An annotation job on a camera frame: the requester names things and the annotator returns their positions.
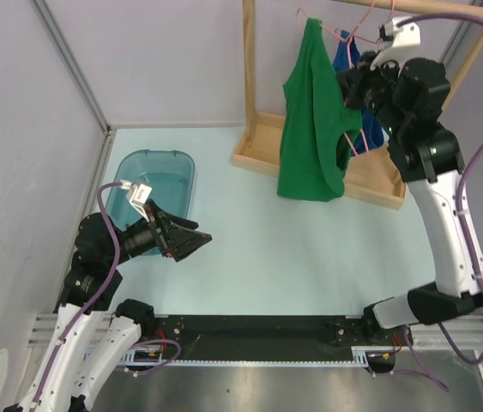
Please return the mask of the pink wire hanger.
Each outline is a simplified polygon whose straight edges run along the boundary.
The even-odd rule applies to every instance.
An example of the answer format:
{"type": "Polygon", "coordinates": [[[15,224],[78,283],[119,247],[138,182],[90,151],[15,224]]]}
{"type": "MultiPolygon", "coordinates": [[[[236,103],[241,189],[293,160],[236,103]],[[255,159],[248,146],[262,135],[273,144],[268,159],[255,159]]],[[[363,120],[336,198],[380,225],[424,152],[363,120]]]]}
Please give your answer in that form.
{"type": "MultiPolygon", "coordinates": [[[[359,20],[359,22],[354,26],[351,31],[344,29],[326,27],[322,25],[322,29],[327,33],[330,33],[333,37],[338,40],[338,47],[336,50],[335,58],[332,63],[332,67],[335,69],[337,74],[343,76],[341,78],[341,85],[343,86],[343,91],[346,93],[344,97],[346,98],[345,103],[347,107],[354,108],[355,100],[349,100],[347,97],[348,89],[355,89],[356,80],[361,80],[362,77],[357,77],[356,69],[357,64],[362,62],[362,55],[359,53],[357,45],[355,43],[356,39],[360,39],[364,42],[373,45],[381,45],[383,40],[381,38],[377,39],[367,39],[357,35],[360,27],[363,25],[368,15],[377,7],[376,1],[371,1],[367,6],[367,11],[359,20]]],[[[368,153],[373,149],[380,148],[385,143],[385,138],[383,136],[382,126],[379,124],[377,119],[371,114],[369,109],[361,110],[362,118],[362,128],[359,130],[354,142],[350,143],[350,148],[352,150],[352,156],[358,156],[362,153],[368,153]]]]}

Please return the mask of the aluminium frame post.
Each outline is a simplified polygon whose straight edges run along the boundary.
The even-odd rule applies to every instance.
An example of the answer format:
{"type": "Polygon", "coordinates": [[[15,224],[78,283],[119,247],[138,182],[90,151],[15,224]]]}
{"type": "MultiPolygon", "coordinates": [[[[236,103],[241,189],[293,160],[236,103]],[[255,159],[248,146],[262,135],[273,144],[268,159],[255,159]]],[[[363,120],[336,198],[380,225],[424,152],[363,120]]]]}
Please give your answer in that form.
{"type": "Polygon", "coordinates": [[[104,135],[107,136],[111,126],[106,121],[106,117],[100,107],[100,104],[97,101],[87,78],[84,76],[82,68],[75,58],[75,55],[69,46],[69,42],[64,36],[63,31],[59,26],[56,17],[52,13],[48,2],[44,0],[30,0],[29,3],[32,5],[42,26],[46,30],[51,43],[56,48],[58,56],[62,59],[66,70],[78,89],[82,99],[88,106],[88,110],[90,111],[94,121],[104,135]]]}

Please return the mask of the teal plastic bin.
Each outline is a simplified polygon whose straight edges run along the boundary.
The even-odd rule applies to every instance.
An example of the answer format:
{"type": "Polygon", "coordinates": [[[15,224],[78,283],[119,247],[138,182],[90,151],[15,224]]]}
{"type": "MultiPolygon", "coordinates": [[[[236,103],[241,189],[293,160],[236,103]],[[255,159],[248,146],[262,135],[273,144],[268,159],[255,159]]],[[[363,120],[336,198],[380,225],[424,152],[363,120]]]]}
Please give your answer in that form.
{"type": "MultiPolygon", "coordinates": [[[[127,155],[113,179],[132,183],[143,181],[152,188],[150,198],[166,212],[185,218],[195,176],[195,162],[182,151],[137,150],[127,155]]],[[[106,211],[120,230],[125,230],[142,216],[126,199],[126,192],[114,187],[106,201],[106,211]]]]}

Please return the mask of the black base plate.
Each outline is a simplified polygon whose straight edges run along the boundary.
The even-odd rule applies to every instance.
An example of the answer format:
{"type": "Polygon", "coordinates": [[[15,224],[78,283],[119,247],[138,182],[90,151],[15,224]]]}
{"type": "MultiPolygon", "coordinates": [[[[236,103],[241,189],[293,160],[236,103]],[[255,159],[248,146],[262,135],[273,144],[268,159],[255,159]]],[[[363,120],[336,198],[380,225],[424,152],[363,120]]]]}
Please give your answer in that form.
{"type": "Polygon", "coordinates": [[[170,315],[152,337],[177,342],[182,361],[332,362],[350,361],[354,347],[392,348],[401,330],[359,316],[170,315]]]}

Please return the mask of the green tank top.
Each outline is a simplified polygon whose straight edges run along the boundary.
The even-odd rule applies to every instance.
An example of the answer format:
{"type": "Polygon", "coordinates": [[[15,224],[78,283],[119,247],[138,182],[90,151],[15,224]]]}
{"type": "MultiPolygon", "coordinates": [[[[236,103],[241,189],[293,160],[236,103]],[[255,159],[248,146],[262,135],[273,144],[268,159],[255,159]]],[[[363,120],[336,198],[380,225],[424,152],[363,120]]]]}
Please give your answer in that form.
{"type": "Polygon", "coordinates": [[[277,194],[319,202],[343,197],[345,173],[362,117],[359,111],[345,107],[318,19],[306,21],[299,55],[283,93],[286,116],[277,194]]]}

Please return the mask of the wooden clothes rack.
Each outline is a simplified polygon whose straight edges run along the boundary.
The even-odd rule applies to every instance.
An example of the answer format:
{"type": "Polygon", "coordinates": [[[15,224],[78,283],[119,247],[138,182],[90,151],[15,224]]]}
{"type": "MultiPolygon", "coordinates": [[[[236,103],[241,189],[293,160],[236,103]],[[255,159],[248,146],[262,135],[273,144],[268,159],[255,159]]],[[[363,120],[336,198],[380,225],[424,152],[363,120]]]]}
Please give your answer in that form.
{"type": "MultiPolygon", "coordinates": [[[[447,1],[377,1],[380,9],[393,7],[398,12],[428,15],[436,12],[461,12],[483,18],[481,6],[450,3],[447,1]]],[[[245,132],[232,155],[236,167],[275,177],[279,172],[279,148],[284,118],[255,107],[255,3],[243,2],[243,33],[245,60],[245,132]]],[[[451,90],[444,106],[453,99],[464,77],[483,49],[483,29],[469,41],[469,51],[462,54],[463,62],[448,64],[451,90]]],[[[369,154],[360,154],[350,161],[347,168],[345,196],[376,205],[399,209],[406,195],[406,185],[401,174],[389,158],[386,148],[369,154]]]]}

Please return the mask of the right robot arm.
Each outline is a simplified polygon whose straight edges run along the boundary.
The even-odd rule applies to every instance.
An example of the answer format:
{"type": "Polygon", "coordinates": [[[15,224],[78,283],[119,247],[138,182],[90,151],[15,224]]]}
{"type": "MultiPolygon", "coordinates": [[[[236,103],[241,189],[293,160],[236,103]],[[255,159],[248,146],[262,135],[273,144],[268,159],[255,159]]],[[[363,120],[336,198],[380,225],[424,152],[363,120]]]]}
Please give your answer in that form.
{"type": "Polygon", "coordinates": [[[400,65],[367,51],[337,74],[347,107],[367,109],[385,128],[387,151],[418,205],[435,280],[367,306],[362,333],[382,344],[403,325],[432,325],[483,307],[483,257],[458,185],[465,170],[456,136],[439,122],[450,92],[444,65],[412,58],[400,65]]]}

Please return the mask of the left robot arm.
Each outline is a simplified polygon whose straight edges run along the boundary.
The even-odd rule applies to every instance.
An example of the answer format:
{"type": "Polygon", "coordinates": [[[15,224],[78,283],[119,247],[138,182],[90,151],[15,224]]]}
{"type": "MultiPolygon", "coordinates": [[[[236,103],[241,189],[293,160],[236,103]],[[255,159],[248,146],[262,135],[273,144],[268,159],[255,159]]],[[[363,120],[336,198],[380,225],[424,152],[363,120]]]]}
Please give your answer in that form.
{"type": "Polygon", "coordinates": [[[170,345],[170,340],[155,337],[159,326],[153,307],[127,299],[118,305],[96,348],[88,347],[123,280],[120,264],[152,249],[180,262],[212,239],[196,222],[169,214],[154,201],[145,210],[147,215],[125,230],[105,212],[81,221],[51,341],[27,393],[10,411],[89,411],[133,346],[150,340],[170,345]]]}

